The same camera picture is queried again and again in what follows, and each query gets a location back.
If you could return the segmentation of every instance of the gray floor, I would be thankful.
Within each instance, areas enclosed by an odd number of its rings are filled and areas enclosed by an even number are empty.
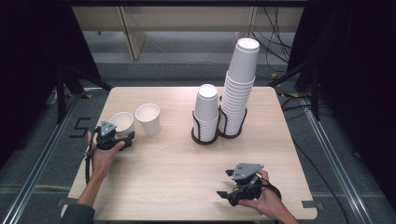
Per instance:
[[[221,85],[235,45],[233,33],[152,32],[148,33],[139,60],[131,61],[122,33],[102,32],[99,35],[97,32],[85,32],[84,35],[103,80],[114,86],[199,85],[209,81],[215,85]],[[285,43],[292,45],[293,34],[281,34],[281,37]],[[276,45],[271,45],[271,48],[282,57],[285,56]],[[273,73],[278,76],[284,74],[276,70],[285,69],[284,62],[273,55],[267,55],[265,50],[261,49],[255,85],[268,84]],[[169,77],[161,77],[162,74],[172,75],[173,79],[167,80]],[[293,84],[296,78],[276,87],[276,92],[294,92]],[[83,81],[82,83],[84,87],[95,87],[89,82]],[[105,91],[96,91],[89,95],[90,97],[78,100],[69,121],[65,124],[67,131],[64,131],[57,141],[56,149],[50,155],[46,169],[19,217],[19,223],[56,223],[59,221],[62,207],[58,205],[58,202],[64,199],[70,190],[83,157],[85,149],[83,146],[86,144],[85,138],[71,138],[71,135],[83,134],[82,130],[74,129],[78,119],[81,118],[85,119],[80,122],[80,127],[94,128],[107,95]],[[288,97],[279,96],[281,104],[288,99]],[[302,103],[300,99],[294,99],[290,100],[286,106],[297,106]],[[320,125],[329,137],[353,187],[363,200],[372,222],[396,223],[395,212],[364,163],[352,156],[353,146],[338,123],[337,117],[323,99],[320,99],[319,111]],[[297,149],[309,188],[319,205],[316,219],[300,220],[300,222],[346,223],[341,206],[334,199],[330,187],[346,210],[349,222],[359,223],[356,212],[353,212],[309,122],[308,114],[309,111],[303,107],[284,112],[291,136],[304,151],[302,153]],[[56,119],[56,105],[49,105],[26,136],[27,147],[16,150],[0,171],[0,219],[3,220],[21,186],[35,166],[37,158],[55,128]],[[320,179],[318,172],[304,154],[324,175],[328,186]]]

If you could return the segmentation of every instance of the hand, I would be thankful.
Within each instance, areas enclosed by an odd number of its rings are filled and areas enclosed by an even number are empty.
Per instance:
[[[257,173],[261,175],[263,179],[265,179],[262,181],[262,183],[264,185],[268,184],[266,181],[269,181],[268,173],[264,170],[260,170]],[[289,212],[285,204],[280,201],[280,199],[272,190],[266,187],[262,187],[262,195],[258,200],[251,201],[244,199],[239,200],[238,203],[246,207],[254,208],[260,213],[260,215],[266,215],[282,223],[297,223],[297,220],[291,214],[291,212]]]
[[[92,134],[88,132],[88,144],[91,142]],[[105,178],[117,152],[122,149],[125,142],[118,142],[110,150],[92,149],[92,177]]]

